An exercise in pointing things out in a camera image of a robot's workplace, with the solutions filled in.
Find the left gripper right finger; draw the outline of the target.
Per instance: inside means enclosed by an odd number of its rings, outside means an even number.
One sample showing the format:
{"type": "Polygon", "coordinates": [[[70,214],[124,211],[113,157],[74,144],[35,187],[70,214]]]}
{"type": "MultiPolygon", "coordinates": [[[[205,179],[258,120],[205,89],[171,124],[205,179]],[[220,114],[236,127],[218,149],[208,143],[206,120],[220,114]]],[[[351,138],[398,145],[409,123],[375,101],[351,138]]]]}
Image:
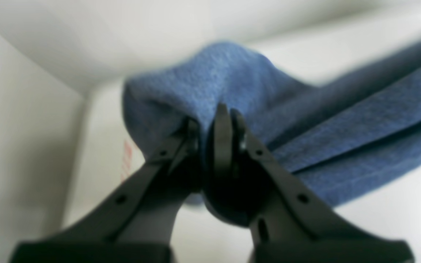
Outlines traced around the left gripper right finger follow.
{"type": "Polygon", "coordinates": [[[251,263],[413,263],[405,241],[380,238],[336,214],[287,172],[243,116],[219,104],[204,193],[216,215],[249,228],[251,263]]]}

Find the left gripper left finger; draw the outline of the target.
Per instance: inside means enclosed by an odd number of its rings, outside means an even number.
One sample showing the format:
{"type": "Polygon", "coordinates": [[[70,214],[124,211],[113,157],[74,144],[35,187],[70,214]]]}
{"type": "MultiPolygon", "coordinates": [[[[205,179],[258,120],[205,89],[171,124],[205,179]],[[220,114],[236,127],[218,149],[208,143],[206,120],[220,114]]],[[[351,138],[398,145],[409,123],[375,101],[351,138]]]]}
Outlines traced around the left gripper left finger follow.
{"type": "Polygon", "coordinates": [[[175,218],[200,190],[199,125],[167,137],[144,165],[69,228],[20,243],[12,263],[172,263],[175,218]]]}

